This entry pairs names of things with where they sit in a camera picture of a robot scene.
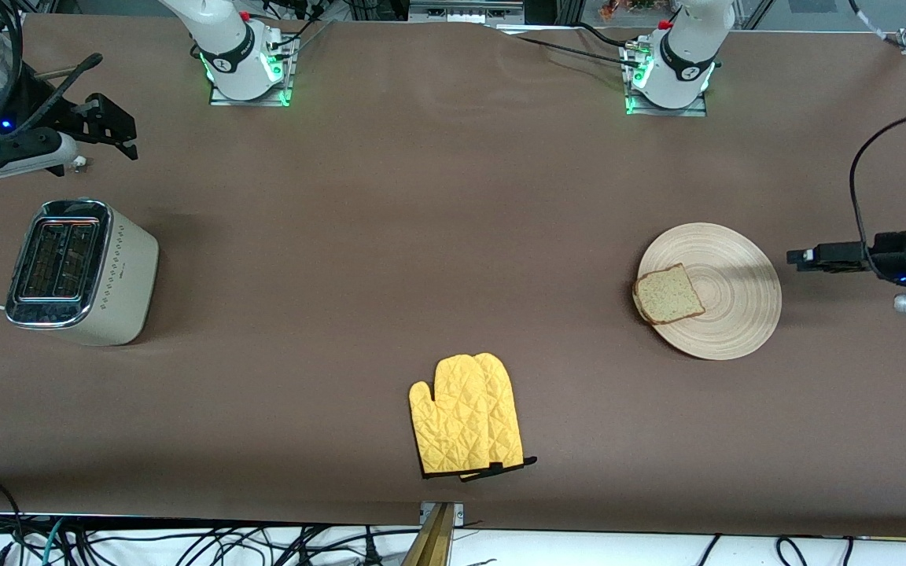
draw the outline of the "brown table surface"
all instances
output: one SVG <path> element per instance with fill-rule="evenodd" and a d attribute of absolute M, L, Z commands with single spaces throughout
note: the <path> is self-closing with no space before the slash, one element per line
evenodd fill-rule
<path fill-rule="evenodd" d="M 69 99 L 118 101 L 141 158 L 91 146 L 85 175 L 2 180 L 0 298 L 46 200 L 107 201 L 161 258 L 129 347 L 0 313 L 0 480 L 23 508 L 407 524 L 458 499 L 485 527 L 906 534 L 897 290 L 784 265 L 856 239 L 849 162 L 906 115 L 906 57 L 875 37 L 734 33 L 709 117 L 668 119 L 626 116 L 610 64 L 472 24 L 332 25 L 291 108 L 208 107 L 172 18 L 31 16 L 26 36 L 43 71 L 105 55 Z M 906 230 L 906 127 L 859 184 L 871 232 Z M 774 263 L 783 315 L 754 355 L 688 358 L 629 304 L 684 222 Z M 479 351 L 540 461 L 422 480 L 407 389 Z"/>

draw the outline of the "yellow oven mitt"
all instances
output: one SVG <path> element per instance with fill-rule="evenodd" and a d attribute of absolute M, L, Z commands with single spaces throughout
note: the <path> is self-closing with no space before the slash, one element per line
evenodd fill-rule
<path fill-rule="evenodd" d="M 425 477 L 488 468 L 488 386 L 474 357 L 439 362 L 435 400 L 425 382 L 413 384 L 407 400 Z"/>
<path fill-rule="evenodd" d="M 474 357 L 484 372 L 485 391 L 488 392 L 488 463 L 490 469 L 483 473 L 461 474 L 460 479 L 475 480 L 509 472 L 524 465 L 531 465 L 536 458 L 522 456 L 522 439 L 515 413 L 515 399 L 510 374 L 500 359 L 490 354 Z"/>

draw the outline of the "white floor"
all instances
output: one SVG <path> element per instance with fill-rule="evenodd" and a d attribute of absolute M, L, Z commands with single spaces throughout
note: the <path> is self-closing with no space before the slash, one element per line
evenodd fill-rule
<path fill-rule="evenodd" d="M 375 531 L 400 529 L 400 527 L 377 527 Z M 94 538 L 123 536 L 148 538 L 174 533 L 174 531 L 113 531 L 101 533 Z M 274 544 L 288 545 L 299 533 L 296 529 L 267 530 Z M 332 541 L 364 533 L 363 527 L 334 527 L 311 542 L 310 546 L 323 546 Z M 614 533 L 561 533 L 560 531 L 475 531 L 457 530 L 451 566 L 478 566 L 479 563 L 494 560 L 492 566 L 515 566 L 549 564 L 564 566 L 624 565 L 624 566 L 695 566 L 701 559 L 702 551 L 711 541 L 711 536 L 698 535 L 640 535 Z M 377 550 L 382 556 L 407 551 L 414 535 L 377 536 Z M 9 537 L 0 535 L 0 550 Z M 838 566 L 845 555 L 846 541 L 834 538 L 794 538 L 805 555 L 809 566 Z M 174 538 L 159 542 L 105 542 L 98 550 L 118 566 L 173 566 L 177 558 L 190 547 L 194 538 Z M 780 564 L 774 549 L 775 538 L 724 536 L 715 545 L 708 566 L 778 566 Z M 362 544 L 353 543 L 356 551 L 363 550 Z M 215 558 L 217 547 L 205 553 L 194 563 L 195 566 L 209 566 Z M 801 562 L 784 548 L 791 566 Z M 15 550 L 7 562 L 14 566 Z M 324 553 L 312 562 L 317 566 L 351 564 L 359 556 L 346 553 Z M 261 566 L 272 560 L 264 559 L 252 551 L 234 549 L 226 556 L 226 566 Z M 37 566 L 28 555 L 28 565 Z M 906 542 L 856 541 L 849 566 L 897 566 L 906 564 Z"/>

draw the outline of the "wooden plate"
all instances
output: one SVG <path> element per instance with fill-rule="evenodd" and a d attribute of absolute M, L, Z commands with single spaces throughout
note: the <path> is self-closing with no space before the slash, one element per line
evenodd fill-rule
<path fill-rule="evenodd" d="M 677 350 L 704 359 L 733 359 L 757 350 L 781 316 L 781 284 L 771 261 L 740 233 L 695 222 L 652 241 L 639 277 L 683 263 L 705 314 L 652 326 Z"/>

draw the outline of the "bread crust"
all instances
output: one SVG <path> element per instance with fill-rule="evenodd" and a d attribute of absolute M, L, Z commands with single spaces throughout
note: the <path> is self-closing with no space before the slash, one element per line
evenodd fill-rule
<path fill-rule="evenodd" d="M 653 325 L 653 326 L 671 325 L 673 322 L 677 322 L 677 320 L 684 320 L 685 318 L 694 318 L 694 316 L 701 316 L 702 314 L 705 314 L 705 308 L 704 308 L 704 306 L 702 306 L 700 311 L 691 312 L 691 314 L 684 315 L 684 316 L 682 316 L 682 318 L 675 318 L 672 320 L 666 320 L 666 322 L 662 322 L 661 320 L 657 320 L 657 319 L 654 319 L 651 316 L 649 316 L 645 312 L 645 309 L 643 309 L 643 305 L 641 305 L 641 301 L 639 300 L 639 283 L 643 282 L 643 280 L 650 275 L 654 275 L 656 273 L 665 273 L 668 271 L 672 271 L 676 268 L 684 269 L 683 263 L 671 265 L 666 269 L 657 269 L 655 271 L 648 272 L 645 275 L 639 277 L 639 279 L 636 279 L 632 286 L 632 299 L 635 301 L 635 308 L 639 311 L 641 318 L 645 319 L 645 322 L 650 323 L 650 325 Z M 694 293 L 694 298 L 697 298 L 698 304 L 702 304 L 702 298 L 698 294 L 698 291 L 694 289 L 693 285 L 691 285 L 691 292 Z"/>

